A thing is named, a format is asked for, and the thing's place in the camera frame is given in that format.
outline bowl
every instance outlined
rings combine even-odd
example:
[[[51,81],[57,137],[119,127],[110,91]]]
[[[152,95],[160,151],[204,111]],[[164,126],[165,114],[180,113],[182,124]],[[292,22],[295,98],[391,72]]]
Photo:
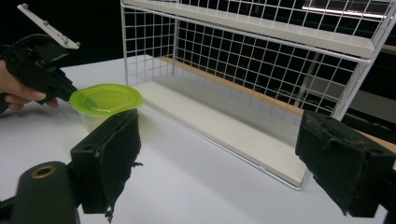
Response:
[[[137,90],[121,84],[99,84],[75,91],[70,105],[77,110],[88,132],[107,118],[125,110],[138,108],[144,100]]]

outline wire rack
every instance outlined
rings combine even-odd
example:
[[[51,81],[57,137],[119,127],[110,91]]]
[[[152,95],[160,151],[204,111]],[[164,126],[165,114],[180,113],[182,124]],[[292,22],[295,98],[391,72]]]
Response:
[[[341,120],[395,9],[393,0],[123,0],[126,82],[178,76],[296,127],[304,110]]]

